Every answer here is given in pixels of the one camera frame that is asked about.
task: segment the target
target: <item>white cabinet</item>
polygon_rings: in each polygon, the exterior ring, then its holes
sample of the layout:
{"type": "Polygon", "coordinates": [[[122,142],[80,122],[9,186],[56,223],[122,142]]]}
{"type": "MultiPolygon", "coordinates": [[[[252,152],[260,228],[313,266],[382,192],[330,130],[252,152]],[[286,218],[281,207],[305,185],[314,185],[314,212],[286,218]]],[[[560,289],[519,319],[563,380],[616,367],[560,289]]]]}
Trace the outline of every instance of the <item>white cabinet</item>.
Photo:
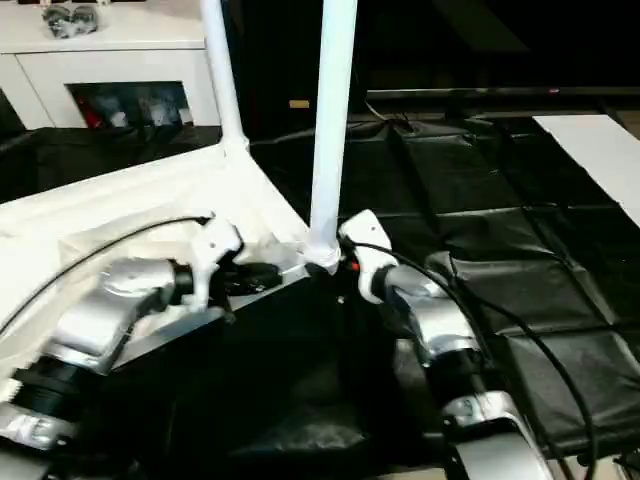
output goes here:
{"type": "Polygon", "coordinates": [[[195,125],[220,125],[204,50],[129,50],[18,55],[56,127],[85,122],[68,85],[115,82],[180,82],[195,125]]]}
{"type": "Polygon", "coordinates": [[[15,55],[0,55],[0,90],[25,128],[54,126],[15,55]]]}
{"type": "Polygon", "coordinates": [[[0,2],[0,88],[26,128],[85,127],[69,85],[130,82],[180,82],[193,123],[220,125],[198,0],[99,7],[97,32],[65,40],[41,15],[0,2]]]}

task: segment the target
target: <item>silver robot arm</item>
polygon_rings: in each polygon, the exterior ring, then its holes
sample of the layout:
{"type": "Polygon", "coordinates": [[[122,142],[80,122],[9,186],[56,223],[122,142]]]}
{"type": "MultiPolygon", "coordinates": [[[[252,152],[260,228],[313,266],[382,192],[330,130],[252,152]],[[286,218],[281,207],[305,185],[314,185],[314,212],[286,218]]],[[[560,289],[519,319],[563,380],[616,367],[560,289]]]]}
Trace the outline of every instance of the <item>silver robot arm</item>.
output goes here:
{"type": "Polygon", "coordinates": [[[64,445],[115,365],[137,321],[169,305],[207,308],[211,276],[242,249],[237,230],[221,217],[204,226],[192,265],[122,258],[60,318],[37,360],[18,369],[21,387],[0,403],[0,437],[38,450],[64,445]]]}
{"type": "Polygon", "coordinates": [[[465,312],[433,280],[398,266],[389,254],[357,246],[391,247],[373,212],[348,220],[340,234],[356,244],[363,298],[392,306],[410,332],[443,419],[448,478],[552,480],[531,430],[482,352],[465,312]]]}

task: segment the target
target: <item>cable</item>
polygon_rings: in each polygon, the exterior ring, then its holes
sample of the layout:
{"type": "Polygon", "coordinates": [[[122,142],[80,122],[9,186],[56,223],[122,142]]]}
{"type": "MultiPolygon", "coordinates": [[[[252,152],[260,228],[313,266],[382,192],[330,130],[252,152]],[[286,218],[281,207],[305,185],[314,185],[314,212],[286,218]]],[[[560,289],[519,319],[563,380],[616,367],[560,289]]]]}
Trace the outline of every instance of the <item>cable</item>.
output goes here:
{"type": "MultiPolygon", "coordinates": [[[[414,262],[413,260],[405,257],[404,255],[401,255],[399,253],[396,253],[396,252],[394,252],[394,251],[392,251],[392,250],[390,250],[388,248],[384,248],[384,247],[381,247],[379,245],[374,245],[374,244],[370,244],[370,243],[351,242],[350,240],[349,240],[349,244],[351,246],[353,246],[353,247],[369,248],[369,249],[372,249],[372,250],[377,250],[379,252],[391,255],[396,260],[398,260],[400,263],[403,263],[404,265],[407,265],[407,266],[413,268],[414,270],[420,272],[425,277],[427,277],[431,281],[433,281],[447,295],[449,295],[449,297],[453,301],[455,301],[456,304],[458,304],[458,306],[461,308],[462,311],[465,311],[465,309],[462,308],[462,305],[460,305],[459,300],[457,299],[457,295],[454,294],[452,288],[449,285],[447,285],[443,281],[443,279],[439,278],[439,276],[436,275],[434,272],[430,272],[426,268],[422,267],[421,265],[419,265],[418,263],[414,262]]],[[[479,303],[481,305],[484,305],[485,307],[490,308],[491,310],[494,310],[495,312],[503,315],[504,317],[508,318],[510,321],[515,323],[525,333],[525,335],[531,341],[533,341],[533,343],[540,349],[540,351],[542,351],[542,353],[547,358],[547,360],[549,360],[549,363],[551,363],[553,368],[556,370],[556,372],[558,372],[558,374],[562,378],[563,382],[565,383],[565,385],[569,389],[569,392],[571,393],[571,396],[573,397],[574,401],[576,402],[576,405],[578,406],[578,410],[580,410],[580,415],[582,416],[582,420],[584,422],[585,433],[586,433],[587,442],[588,442],[588,445],[589,445],[589,466],[587,467],[587,472],[586,472],[584,478],[585,478],[585,480],[593,480],[595,472],[596,472],[596,469],[597,469],[597,462],[598,462],[598,440],[597,440],[596,435],[595,435],[595,428],[594,428],[594,425],[593,425],[593,418],[591,416],[591,413],[589,412],[589,408],[587,407],[587,403],[586,403],[584,397],[582,396],[582,393],[580,393],[580,390],[578,389],[578,387],[576,386],[575,382],[573,381],[573,379],[571,378],[571,376],[567,372],[566,368],[558,360],[558,358],[551,351],[551,349],[540,339],[540,336],[535,331],[533,331],[531,329],[531,327],[529,327],[525,322],[523,322],[521,318],[519,318],[517,315],[505,310],[504,308],[502,308],[502,307],[500,307],[498,305],[495,305],[495,304],[489,302],[488,300],[485,300],[485,299],[479,297],[474,292],[472,292],[460,280],[460,277],[458,276],[457,268],[455,267],[455,264],[453,263],[453,259],[451,257],[450,257],[450,262],[451,262],[451,266],[452,266],[452,270],[453,270],[454,280],[455,280],[456,285],[458,286],[458,288],[460,288],[466,294],[471,296],[477,303],[479,303]]],[[[536,418],[536,422],[538,423],[538,425],[542,426],[542,423],[539,421],[539,419],[536,418]]],[[[566,464],[566,461],[564,460],[564,458],[562,458],[561,456],[558,455],[558,450],[557,450],[557,447],[555,446],[555,444],[553,444],[551,442],[551,440],[547,437],[546,432],[545,432],[544,436],[546,437],[544,439],[545,443],[547,443],[549,445],[549,449],[552,452],[552,454],[557,457],[556,460],[558,461],[558,463],[560,465],[560,468],[561,468],[563,474],[565,475],[565,477],[567,479],[573,479],[573,475],[571,474],[571,471],[570,471],[568,465],[566,464]]]]}
{"type": "Polygon", "coordinates": [[[380,120],[382,120],[383,122],[388,122],[389,121],[389,119],[387,117],[385,117],[380,112],[378,112],[375,108],[373,108],[373,105],[371,105],[369,103],[369,100],[367,100],[366,98],[364,99],[364,104],[369,109],[369,111],[371,113],[373,113],[376,117],[378,117],[380,120]]]}
{"type": "Polygon", "coordinates": [[[564,368],[564,365],[558,360],[558,357],[551,351],[551,349],[547,346],[546,343],[542,341],[540,336],[529,326],[527,325],[520,317],[515,315],[514,313],[509,312],[508,310],[496,305],[494,303],[485,300],[484,298],[476,295],[471,291],[461,280],[458,275],[458,269],[453,262],[453,258],[449,257],[450,265],[453,270],[453,278],[456,281],[456,284],[463,289],[469,296],[471,296],[476,302],[480,305],[484,305],[487,308],[499,313],[500,315],[508,318],[511,322],[516,324],[525,335],[540,349],[540,351],[547,357],[547,360],[553,368],[556,370],[558,375],[562,378],[564,384],[569,389],[573,400],[576,402],[578,410],[580,411],[580,415],[582,416],[582,421],[584,422],[584,430],[587,437],[588,450],[589,450],[589,464],[587,467],[587,472],[585,473],[585,480],[593,480],[597,465],[598,465],[598,439],[595,434],[595,427],[593,424],[593,417],[591,416],[591,412],[589,412],[589,407],[587,406],[587,402],[585,401],[580,389],[577,387],[567,369],[564,368]]]}
{"type": "Polygon", "coordinates": [[[141,233],[147,232],[149,230],[154,230],[156,228],[163,227],[165,225],[172,225],[174,223],[183,223],[183,222],[197,222],[200,225],[204,225],[209,220],[211,220],[209,217],[189,216],[189,217],[178,217],[170,220],[162,220],[159,222],[150,223],[148,225],[145,225],[144,227],[140,227],[132,232],[122,235],[121,237],[111,240],[105,243],[104,245],[102,245],[101,247],[98,247],[97,249],[93,250],[92,252],[89,252],[85,256],[80,257],[78,260],[76,260],[75,262],[71,263],[70,265],[66,266],[65,268],[60,270],[58,273],[56,273],[47,282],[45,282],[36,291],[34,291],[24,302],[22,302],[22,304],[7,319],[4,325],[0,327],[0,341],[2,341],[2,338],[4,337],[6,332],[9,330],[11,325],[15,323],[18,317],[20,317],[20,315],[22,315],[38,299],[38,297],[40,297],[40,295],[42,295],[51,286],[57,283],[58,280],[60,280],[62,277],[70,273],[72,270],[75,270],[83,263],[100,255],[101,253],[109,250],[110,248],[116,246],[119,243],[129,240],[130,238],[135,237],[136,235],[140,235],[141,233]]]}

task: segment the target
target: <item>white pole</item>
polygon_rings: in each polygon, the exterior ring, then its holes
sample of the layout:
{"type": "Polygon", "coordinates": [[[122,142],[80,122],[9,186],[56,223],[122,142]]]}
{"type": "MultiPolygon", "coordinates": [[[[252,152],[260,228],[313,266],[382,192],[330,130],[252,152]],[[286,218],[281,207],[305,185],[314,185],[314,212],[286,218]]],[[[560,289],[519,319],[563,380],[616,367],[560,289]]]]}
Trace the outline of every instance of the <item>white pole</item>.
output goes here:
{"type": "Polygon", "coordinates": [[[222,141],[226,145],[237,144],[246,148],[249,140],[244,135],[240,119],[227,32],[222,14],[222,0],[200,0],[200,10],[216,104],[222,120],[222,141]]]}
{"type": "Polygon", "coordinates": [[[336,233],[357,11],[358,0],[324,0],[308,251],[323,266],[340,256],[336,233]]]}

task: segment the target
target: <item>black mat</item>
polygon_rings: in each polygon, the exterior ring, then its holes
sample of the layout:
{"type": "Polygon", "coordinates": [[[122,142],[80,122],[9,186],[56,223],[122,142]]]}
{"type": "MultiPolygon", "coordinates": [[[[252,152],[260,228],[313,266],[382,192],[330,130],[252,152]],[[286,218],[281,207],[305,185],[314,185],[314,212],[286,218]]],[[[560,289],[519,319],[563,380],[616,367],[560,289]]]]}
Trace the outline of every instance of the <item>black mat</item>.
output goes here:
{"type": "MultiPolygon", "coordinates": [[[[11,172],[0,192],[9,199],[215,141],[201,133],[28,134],[0,147],[0,171],[11,172]]],[[[312,133],[252,154],[306,218],[312,133]]],[[[533,121],[352,126],[341,212],[363,208],[399,252],[444,267],[453,258],[477,295],[542,335],[587,397],[603,448],[640,443],[640,230],[533,121]]],[[[578,410],[535,345],[494,312],[475,321],[521,408],[566,453],[584,451],[578,410]]],[[[118,430],[118,441],[158,475],[354,478],[438,461],[438,419],[410,350],[375,309],[325,279],[134,363],[112,391],[105,408],[130,432],[118,430]]]]}

